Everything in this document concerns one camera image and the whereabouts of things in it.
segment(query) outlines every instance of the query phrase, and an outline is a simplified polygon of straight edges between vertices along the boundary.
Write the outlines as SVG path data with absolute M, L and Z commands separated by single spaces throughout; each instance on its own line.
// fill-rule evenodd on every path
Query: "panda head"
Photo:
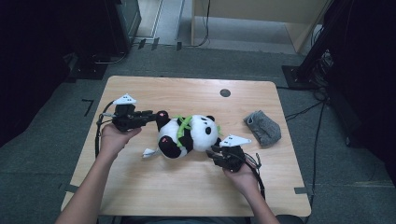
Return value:
M 219 128 L 212 116 L 193 115 L 190 126 L 195 150 L 206 151 L 218 141 Z

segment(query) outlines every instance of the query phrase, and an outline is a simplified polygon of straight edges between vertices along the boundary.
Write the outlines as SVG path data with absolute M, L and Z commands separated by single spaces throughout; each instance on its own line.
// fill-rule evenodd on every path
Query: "stuffed animal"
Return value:
M 170 119 L 162 110 L 156 117 L 158 146 L 163 155 L 170 159 L 187 155 L 193 149 L 206 151 L 218 146 L 219 126 L 212 116 L 192 115 L 186 118 Z

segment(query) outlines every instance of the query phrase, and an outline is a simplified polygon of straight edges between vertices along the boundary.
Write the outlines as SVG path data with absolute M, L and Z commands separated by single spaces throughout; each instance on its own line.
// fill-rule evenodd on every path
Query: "human hand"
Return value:
M 251 169 L 246 164 L 243 164 L 238 172 L 231 172 L 230 170 L 224 168 L 223 172 L 228 178 L 232 180 L 235 187 L 243 195 L 246 195 L 246 193 L 251 192 L 252 190 L 259 190 L 258 181 Z
M 122 133 L 113 123 L 107 124 L 102 129 L 99 156 L 115 160 L 119 152 L 125 147 L 129 140 L 141 131 L 141 128 L 136 128 Z

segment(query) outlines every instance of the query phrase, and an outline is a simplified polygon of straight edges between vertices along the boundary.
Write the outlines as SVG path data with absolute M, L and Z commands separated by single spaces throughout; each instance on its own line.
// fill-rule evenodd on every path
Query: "human arm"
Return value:
M 243 164 L 238 172 L 233 173 L 224 168 L 223 172 L 233 181 L 235 187 L 247 199 L 254 217 L 257 218 L 260 224 L 279 223 L 267 202 L 260 194 L 258 181 L 246 164 Z
M 138 128 L 121 133 L 112 123 L 103 128 L 100 153 L 56 223 L 96 223 L 111 165 L 140 131 Z

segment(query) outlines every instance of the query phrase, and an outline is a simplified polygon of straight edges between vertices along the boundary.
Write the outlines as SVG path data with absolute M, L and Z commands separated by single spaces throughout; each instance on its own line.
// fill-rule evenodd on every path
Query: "gray carpet floor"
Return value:
M 194 77 L 273 81 L 287 87 L 281 65 L 303 56 L 221 49 L 150 45 L 133 47 L 111 64 L 103 80 L 63 83 L 29 128 L 0 148 L 0 223 L 53 223 L 110 76 Z M 285 115 L 318 102 L 312 91 L 278 89 Z M 87 116 L 89 102 L 94 100 Z M 316 106 L 288 121 L 305 185 L 315 198 L 309 223 L 395 223 L 396 190 L 384 164 L 365 148 L 345 145 L 331 104 L 325 105 L 318 134 L 316 189 L 312 192 Z

